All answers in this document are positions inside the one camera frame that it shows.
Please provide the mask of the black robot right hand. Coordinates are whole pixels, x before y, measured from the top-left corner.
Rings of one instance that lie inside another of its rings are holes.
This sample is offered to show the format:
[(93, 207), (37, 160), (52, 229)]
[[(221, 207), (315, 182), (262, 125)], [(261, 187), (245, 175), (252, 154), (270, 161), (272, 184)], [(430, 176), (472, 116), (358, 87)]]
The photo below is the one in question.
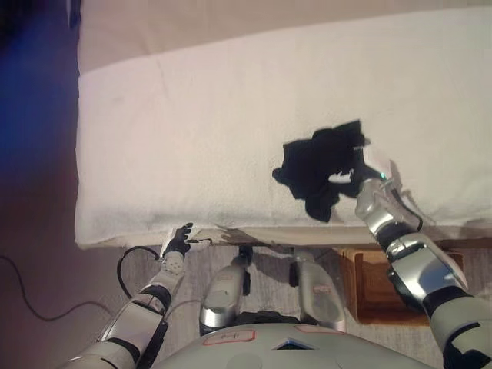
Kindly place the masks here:
[(355, 148), (354, 162), (348, 172), (339, 171), (327, 179), (332, 185), (351, 185), (357, 190), (368, 179), (380, 180), (397, 191), (402, 189), (396, 163), (373, 144)]

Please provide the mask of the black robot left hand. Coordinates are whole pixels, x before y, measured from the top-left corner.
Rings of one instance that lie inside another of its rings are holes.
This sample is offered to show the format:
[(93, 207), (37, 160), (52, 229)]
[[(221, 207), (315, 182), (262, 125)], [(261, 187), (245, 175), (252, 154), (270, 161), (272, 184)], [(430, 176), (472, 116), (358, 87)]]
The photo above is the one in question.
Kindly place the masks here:
[(161, 248), (161, 257), (165, 258), (167, 254), (178, 253), (183, 258), (191, 251), (200, 251), (212, 244), (210, 238), (194, 239), (191, 237), (194, 224), (189, 222), (175, 229), (168, 241), (165, 241)]

